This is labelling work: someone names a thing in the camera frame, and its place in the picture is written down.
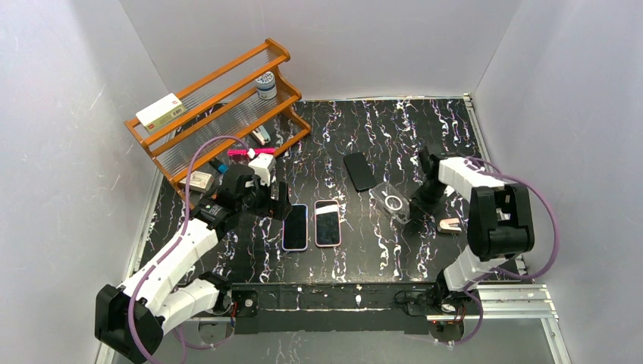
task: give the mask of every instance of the black smartphone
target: black smartphone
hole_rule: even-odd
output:
[[[285,252],[303,252],[308,249],[308,206],[293,204],[293,210],[284,220],[281,249]]]
[[[340,204],[334,200],[315,202],[315,245],[325,248],[340,244]]]
[[[369,190],[377,184],[371,166],[363,153],[353,153],[343,157],[350,180],[357,192]]]

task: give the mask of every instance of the white wall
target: white wall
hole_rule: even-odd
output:
[[[492,159],[554,203],[562,249],[544,277],[573,362],[640,362],[643,3],[524,2],[474,104]],[[549,256],[538,210],[539,248]]]
[[[95,359],[155,170],[122,121],[166,92],[117,1],[0,3],[2,362]]]
[[[304,99],[473,91],[518,1],[121,0],[177,92],[271,37]]]

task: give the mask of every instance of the wooden shelf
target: wooden shelf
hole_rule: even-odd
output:
[[[310,133],[310,125],[292,108],[294,102],[301,100],[301,93],[283,78],[278,68],[288,60],[288,51],[274,40],[267,39],[177,93],[187,112],[154,134],[147,133],[136,118],[125,121],[125,125],[178,193],[182,193],[178,182],[187,175],[190,159],[206,140],[218,135],[243,138],[266,121],[283,114],[302,130],[284,141],[275,153],[280,155]],[[253,81],[268,71],[275,76],[278,94],[273,99],[264,100],[258,97]],[[228,102],[210,112],[225,100]],[[174,135],[177,128],[181,128],[181,132]],[[195,170],[234,143],[226,140],[205,148],[196,160]]]

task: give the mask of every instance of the white magnetic ring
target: white magnetic ring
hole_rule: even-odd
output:
[[[398,207],[393,207],[393,206],[391,205],[391,203],[390,203],[390,202],[388,202],[388,199],[394,199],[394,200],[396,200],[396,201],[397,201],[397,203],[399,203],[400,205],[399,205]],[[397,197],[397,196],[393,196],[393,195],[388,195],[388,196],[386,196],[386,198],[384,199],[384,204],[386,204],[386,207],[388,207],[389,209],[391,209],[391,211],[400,211],[400,210],[402,209],[402,200],[400,199],[400,197]]]

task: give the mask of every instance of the robotic arm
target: robotic arm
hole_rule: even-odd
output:
[[[206,192],[190,211],[190,224],[183,236],[177,232],[145,266],[118,287],[105,285],[96,297],[96,338],[136,364],[146,361],[131,336],[127,306],[135,287],[152,268],[134,306],[136,329],[150,353],[156,351],[168,332],[197,313],[207,309],[223,311],[224,298],[230,290],[224,277],[206,272],[185,288],[172,290],[203,254],[237,226],[241,213],[286,218],[292,209],[288,185],[279,182],[278,197],[271,198],[273,166],[274,158],[265,154],[248,166],[231,165],[221,185]],[[181,242],[168,254],[178,239]]]
[[[433,307],[449,303],[461,306],[469,300],[463,291],[478,286],[478,280],[534,246],[529,191],[522,184],[506,184],[485,175],[462,157],[441,158],[419,153],[426,181],[411,196],[411,206],[431,213],[447,185],[469,201],[467,246],[456,261],[443,269],[427,299]]]

